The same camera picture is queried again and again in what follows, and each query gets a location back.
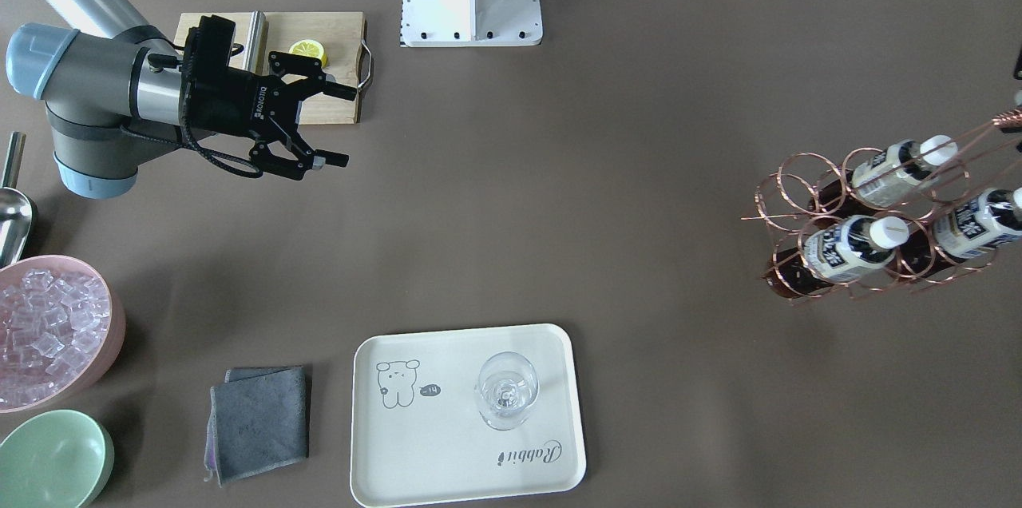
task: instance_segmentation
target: light blue cap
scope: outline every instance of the light blue cap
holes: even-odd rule
[[[64,187],[67,187],[67,190],[76,195],[88,199],[120,197],[134,187],[135,180],[138,178],[138,170],[128,178],[90,177],[88,174],[79,173],[61,163],[57,158],[56,152],[53,154],[53,159],[57,163],[57,170],[60,172],[60,180]]]
[[[40,100],[60,57],[78,36],[78,29],[21,25],[7,45],[7,80],[26,97]]]

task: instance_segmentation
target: ice scoop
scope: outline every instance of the ice scoop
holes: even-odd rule
[[[10,134],[7,144],[7,159],[4,161],[3,177],[0,177],[0,268],[7,267],[21,259],[21,250],[29,240],[32,221],[36,216],[36,205],[14,185],[21,169],[21,152],[25,151],[25,134]]]

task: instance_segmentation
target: green bowl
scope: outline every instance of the green bowl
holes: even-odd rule
[[[29,419],[0,443],[0,508],[79,508],[106,486],[113,444],[75,410]]]

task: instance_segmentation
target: table surface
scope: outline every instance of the table surface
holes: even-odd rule
[[[33,252],[95,265],[127,309],[110,372],[58,405],[113,437],[96,505],[355,506],[362,341],[544,322],[572,337],[589,470],[485,505],[1022,505],[1022,250],[927,293],[793,309],[740,221],[791,152],[1011,108],[1022,0],[542,0],[529,49],[400,49],[400,0],[131,1],[164,31],[363,10],[376,79],[361,125],[306,132],[346,170],[249,181],[177,151],[101,202],[62,188],[42,105],[0,86],[0,134],[29,134]],[[62,25],[43,0],[0,10],[0,42]],[[309,460],[203,482],[208,388],[289,364],[312,371]]]

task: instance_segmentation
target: lemon half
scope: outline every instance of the lemon half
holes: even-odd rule
[[[320,66],[326,66],[326,49],[323,43],[318,41],[313,41],[313,39],[303,39],[299,42],[295,42],[291,46],[291,49],[287,50],[291,54],[301,54],[303,56],[311,56],[313,59],[319,59]]]

